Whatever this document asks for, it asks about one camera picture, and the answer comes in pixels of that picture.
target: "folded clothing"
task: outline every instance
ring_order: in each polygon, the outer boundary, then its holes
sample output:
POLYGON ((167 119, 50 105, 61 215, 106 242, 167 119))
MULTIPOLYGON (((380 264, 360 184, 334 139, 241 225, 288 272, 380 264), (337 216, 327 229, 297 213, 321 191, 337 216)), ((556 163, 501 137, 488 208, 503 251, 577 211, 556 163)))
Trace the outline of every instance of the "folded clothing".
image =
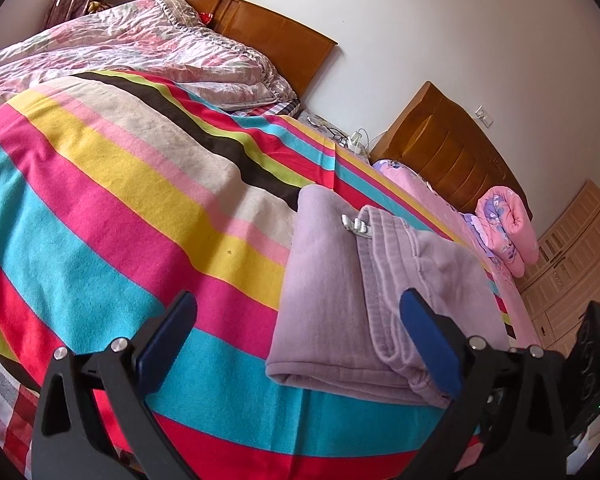
POLYGON ((525 264, 536 263, 539 256, 538 238, 522 199, 508 187, 494 186, 478 200, 475 214, 487 247, 515 277, 522 277, 525 264))
POLYGON ((494 348, 509 340, 484 269, 467 248, 372 206, 357 211, 303 188, 266 373, 288 386, 366 400, 445 407, 400 321, 414 286, 433 311, 494 348), (363 221, 370 236, 343 227, 363 221))

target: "rolled pink blanket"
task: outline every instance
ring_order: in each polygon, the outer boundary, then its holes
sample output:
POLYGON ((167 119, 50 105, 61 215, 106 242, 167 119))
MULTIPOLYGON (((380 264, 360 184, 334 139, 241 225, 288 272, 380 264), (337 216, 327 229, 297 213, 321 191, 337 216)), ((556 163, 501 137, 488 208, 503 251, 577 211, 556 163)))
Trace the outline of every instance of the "rolled pink blanket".
POLYGON ((478 200, 475 209, 488 236, 487 246, 520 278, 525 264, 538 260, 538 238, 522 199, 511 189, 495 186, 478 200))

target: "wall outlet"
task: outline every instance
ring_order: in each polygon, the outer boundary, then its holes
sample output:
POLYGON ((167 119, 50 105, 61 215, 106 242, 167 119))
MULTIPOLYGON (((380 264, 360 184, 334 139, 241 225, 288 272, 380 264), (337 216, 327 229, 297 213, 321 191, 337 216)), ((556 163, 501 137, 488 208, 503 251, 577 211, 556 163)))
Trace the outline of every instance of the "wall outlet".
POLYGON ((487 110, 485 110, 482 105, 475 111, 475 116, 480 119, 487 128, 493 124, 493 117, 487 113, 487 110))

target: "red object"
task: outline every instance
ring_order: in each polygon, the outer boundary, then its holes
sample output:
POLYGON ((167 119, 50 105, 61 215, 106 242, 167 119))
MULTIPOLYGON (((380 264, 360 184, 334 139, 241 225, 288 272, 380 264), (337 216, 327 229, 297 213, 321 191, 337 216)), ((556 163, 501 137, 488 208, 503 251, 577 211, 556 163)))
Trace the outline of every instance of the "red object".
POLYGON ((208 25, 209 23, 211 23, 211 20, 214 18, 213 14, 209 12, 199 12, 198 14, 200 16, 200 21, 204 25, 208 25))

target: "lavender garment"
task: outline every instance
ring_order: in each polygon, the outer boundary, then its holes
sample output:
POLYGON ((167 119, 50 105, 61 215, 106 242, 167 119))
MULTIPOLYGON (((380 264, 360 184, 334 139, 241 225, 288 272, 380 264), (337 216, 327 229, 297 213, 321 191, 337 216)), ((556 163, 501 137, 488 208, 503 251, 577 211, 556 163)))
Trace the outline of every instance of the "lavender garment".
POLYGON ((484 270, 468 250, 385 211, 358 212, 321 186, 303 188, 267 375, 359 399, 446 406, 397 315, 410 286, 465 334, 508 347, 484 270), (343 214, 369 222, 372 238, 347 231, 343 214))

